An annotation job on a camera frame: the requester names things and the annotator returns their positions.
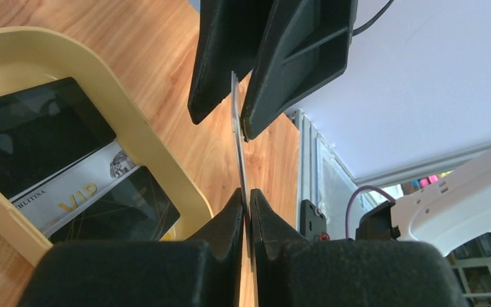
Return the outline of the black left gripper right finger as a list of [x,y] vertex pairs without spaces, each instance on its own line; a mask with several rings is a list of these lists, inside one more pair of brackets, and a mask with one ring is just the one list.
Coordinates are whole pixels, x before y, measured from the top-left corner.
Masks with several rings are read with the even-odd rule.
[[258,306],[466,306],[447,261],[430,244],[312,241],[250,196]]

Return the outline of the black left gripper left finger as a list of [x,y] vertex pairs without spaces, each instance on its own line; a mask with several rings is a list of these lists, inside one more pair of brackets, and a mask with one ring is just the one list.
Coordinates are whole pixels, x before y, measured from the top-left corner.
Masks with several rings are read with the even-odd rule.
[[19,306],[238,306],[242,192],[183,241],[57,244],[36,266]]

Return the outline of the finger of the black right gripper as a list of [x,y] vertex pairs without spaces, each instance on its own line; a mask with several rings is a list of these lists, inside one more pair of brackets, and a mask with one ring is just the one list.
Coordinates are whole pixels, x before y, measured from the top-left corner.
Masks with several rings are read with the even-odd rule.
[[240,115],[247,141],[343,74],[357,1],[274,1]]
[[199,38],[187,103],[201,123],[230,94],[230,73],[241,81],[252,69],[273,1],[202,0]]

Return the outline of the gold VIP card 8835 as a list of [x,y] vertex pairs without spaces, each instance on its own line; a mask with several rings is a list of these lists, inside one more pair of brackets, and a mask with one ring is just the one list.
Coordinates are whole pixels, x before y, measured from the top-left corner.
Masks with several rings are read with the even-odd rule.
[[233,135],[235,138],[235,151],[237,155],[238,174],[240,178],[240,186],[242,191],[242,203],[244,208],[244,214],[249,214],[249,191],[247,188],[247,179],[245,173],[244,152],[242,144],[242,131],[240,126],[240,117],[238,112],[238,79],[234,71],[231,71],[231,124]]

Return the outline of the yellow oval card tray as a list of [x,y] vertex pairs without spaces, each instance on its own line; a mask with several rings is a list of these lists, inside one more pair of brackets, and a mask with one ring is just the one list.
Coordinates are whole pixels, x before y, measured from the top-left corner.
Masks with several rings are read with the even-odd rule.
[[[35,27],[0,29],[0,97],[67,77],[77,81],[111,126],[116,134],[113,141],[118,142],[138,168],[148,168],[179,211],[180,218],[160,240],[184,240],[204,226],[213,216],[206,198],[99,56],[55,31]],[[52,243],[49,236],[94,203],[66,217],[61,226],[46,236],[13,206],[13,198],[0,192],[0,234],[33,265],[60,243]]]

